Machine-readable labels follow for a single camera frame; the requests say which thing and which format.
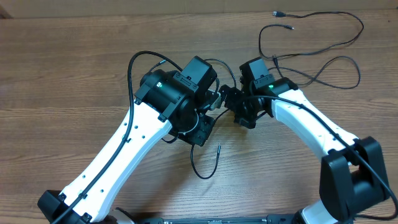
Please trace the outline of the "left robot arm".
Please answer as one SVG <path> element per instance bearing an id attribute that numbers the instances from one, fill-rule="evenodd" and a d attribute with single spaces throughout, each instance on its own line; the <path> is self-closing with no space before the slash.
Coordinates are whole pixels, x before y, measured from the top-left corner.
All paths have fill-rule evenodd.
<path id="1" fill-rule="evenodd" d="M 46 190 L 37 205 L 50 223 L 133 223 L 111 206 L 149 150 L 170 134 L 203 146 L 215 121 L 207 116 L 218 80 L 207 60 L 196 56 L 185 68 L 145 74 L 129 91 L 129 110 L 91 164 L 63 190 Z"/>

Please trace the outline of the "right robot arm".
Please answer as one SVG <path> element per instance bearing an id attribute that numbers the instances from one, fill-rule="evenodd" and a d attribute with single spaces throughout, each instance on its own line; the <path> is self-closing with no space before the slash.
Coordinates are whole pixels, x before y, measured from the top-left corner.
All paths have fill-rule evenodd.
<path id="1" fill-rule="evenodd" d="M 290 128 L 321 163 L 319 201 L 284 219 L 286 223 L 353 223 L 375 219 L 362 212 L 397 198 L 389 187 L 381 145 L 345 131 L 316 109 L 287 77 L 276 79 L 262 58 L 240 66 L 241 88 L 223 85 L 221 99 L 248 129 L 268 114 Z"/>

